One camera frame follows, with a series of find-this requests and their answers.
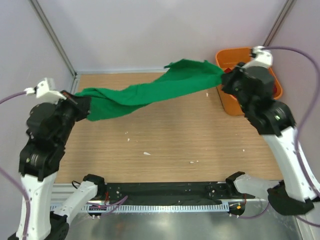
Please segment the green t shirt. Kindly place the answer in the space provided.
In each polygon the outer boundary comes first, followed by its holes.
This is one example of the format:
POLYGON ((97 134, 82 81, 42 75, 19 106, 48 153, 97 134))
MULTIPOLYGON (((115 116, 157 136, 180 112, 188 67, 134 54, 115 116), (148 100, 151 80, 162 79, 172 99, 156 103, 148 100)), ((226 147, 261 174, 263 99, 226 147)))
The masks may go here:
POLYGON ((214 88, 222 83, 224 71, 208 62, 181 59, 165 66, 167 72, 149 83, 130 85, 122 90, 88 87, 75 95, 90 97, 91 122, 128 115, 150 104, 214 88))

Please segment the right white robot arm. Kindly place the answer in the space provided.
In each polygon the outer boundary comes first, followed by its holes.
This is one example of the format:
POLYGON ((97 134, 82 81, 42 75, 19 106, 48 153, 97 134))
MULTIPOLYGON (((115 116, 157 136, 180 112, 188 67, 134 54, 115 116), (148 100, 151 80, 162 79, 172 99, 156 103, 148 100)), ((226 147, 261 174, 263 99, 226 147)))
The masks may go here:
POLYGON ((282 174, 282 180, 273 182, 238 171, 226 178, 226 194, 267 200, 283 216, 309 213, 320 200, 320 185, 309 183, 301 169, 300 163, 306 158, 301 147, 295 145, 296 122, 290 108, 273 98, 274 77, 265 67, 246 67, 239 62, 221 79, 222 91, 235 96, 244 117, 269 146, 282 174))

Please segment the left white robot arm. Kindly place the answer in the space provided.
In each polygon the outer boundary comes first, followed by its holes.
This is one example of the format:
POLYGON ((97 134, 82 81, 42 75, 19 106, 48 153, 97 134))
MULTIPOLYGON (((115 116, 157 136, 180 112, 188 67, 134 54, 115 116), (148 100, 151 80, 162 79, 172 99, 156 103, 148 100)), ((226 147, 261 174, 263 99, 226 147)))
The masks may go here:
POLYGON ((90 200, 106 194, 103 177, 88 174, 62 206, 52 211, 51 197, 66 143, 76 122, 90 113, 91 98, 67 94, 56 103, 44 102, 30 111, 28 141, 19 155, 24 191, 21 218, 11 240, 64 240, 75 216, 90 200))

